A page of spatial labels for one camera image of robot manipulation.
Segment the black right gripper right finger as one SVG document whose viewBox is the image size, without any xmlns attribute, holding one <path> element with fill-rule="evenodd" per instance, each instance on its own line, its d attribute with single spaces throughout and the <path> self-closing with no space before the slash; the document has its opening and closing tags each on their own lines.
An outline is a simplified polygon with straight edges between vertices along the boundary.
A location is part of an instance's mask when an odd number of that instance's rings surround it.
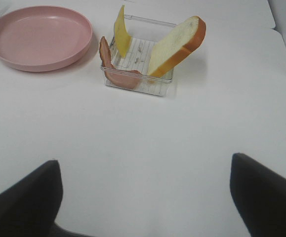
<svg viewBox="0 0 286 237">
<path fill-rule="evenodd" d="M 286 178 L 243 153 L 235 153 L 230 193 L 252 237 L 286 237 Z"/>
</svg>

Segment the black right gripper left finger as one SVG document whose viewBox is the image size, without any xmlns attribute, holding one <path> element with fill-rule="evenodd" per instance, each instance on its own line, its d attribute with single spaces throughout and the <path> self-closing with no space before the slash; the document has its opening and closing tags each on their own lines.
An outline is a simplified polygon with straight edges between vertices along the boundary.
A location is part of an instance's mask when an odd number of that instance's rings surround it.
<svg viewBox="0 0 286 237">
<path fill-rule="evenodd" d="M 45 237 L 63 197 L 59 162 L 49 160 L 0 193 L 0 237 Z"/>
</svg>

